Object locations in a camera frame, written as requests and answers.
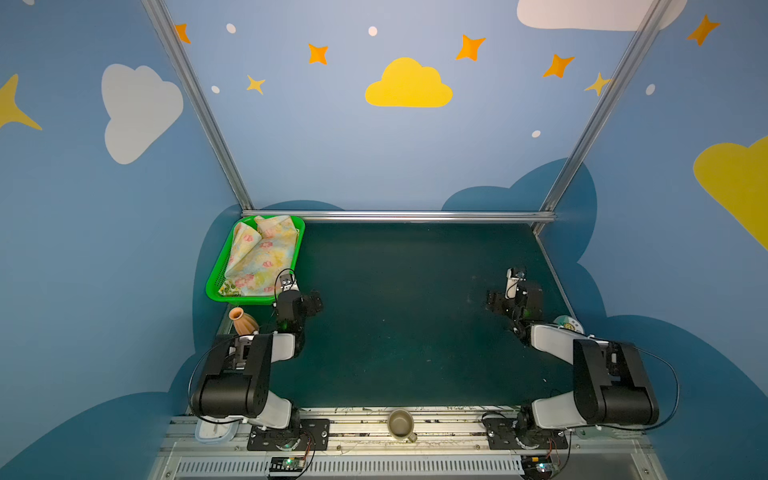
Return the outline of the pastel floral skirt pink flowers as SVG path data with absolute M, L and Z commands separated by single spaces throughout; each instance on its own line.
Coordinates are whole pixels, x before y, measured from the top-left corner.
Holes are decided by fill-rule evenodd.
M 272 295 L 280 272 L 292 265 L 299 231 L 288 215 L 256 216 L 254 226 L 238 222 L 227 253 L 222 285 L 225 297 Z

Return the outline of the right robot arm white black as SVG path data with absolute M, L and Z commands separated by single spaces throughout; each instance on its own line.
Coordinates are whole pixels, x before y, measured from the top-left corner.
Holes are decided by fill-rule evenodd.
M 660 407 L 640 350 L 588 336 L 578 323 L 544 322 L 542 295 L 537 283 L 522 279 L 487 292 L 488 310 L 505 317 L 508 330 L 523 345 L 572 367 L 571 390 L 523 405 L 517 431 L 532 435 L 598 425 L 624 431 L 657 426 Z

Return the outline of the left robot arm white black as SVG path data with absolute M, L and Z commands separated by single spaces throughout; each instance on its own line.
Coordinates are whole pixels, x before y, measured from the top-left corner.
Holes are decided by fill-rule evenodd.
M 272 365 L 300 355 L 309 317 L 323 310 L 318 292 L 290 289 L 276 300 L 277 330 L 272 333 L 217 337 L 188 384 L 191 413 L 209 424 L 246 421 L 262 430 L 300 429 L 296 407 L 270 391 Z

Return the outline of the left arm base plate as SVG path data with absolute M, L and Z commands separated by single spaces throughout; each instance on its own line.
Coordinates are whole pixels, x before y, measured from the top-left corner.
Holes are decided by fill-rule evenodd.
M 325 451 L 330 437 L 330 420 L 300 418 L 286 429 L 251 428 L 248 451 Z

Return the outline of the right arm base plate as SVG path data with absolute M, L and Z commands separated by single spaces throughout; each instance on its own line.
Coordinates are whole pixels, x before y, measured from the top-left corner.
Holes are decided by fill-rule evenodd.
M 491 450 L 566 450 L 567 435 L 560 430 L 519 426 L 516 419 L 491 416 L 481 419 Z

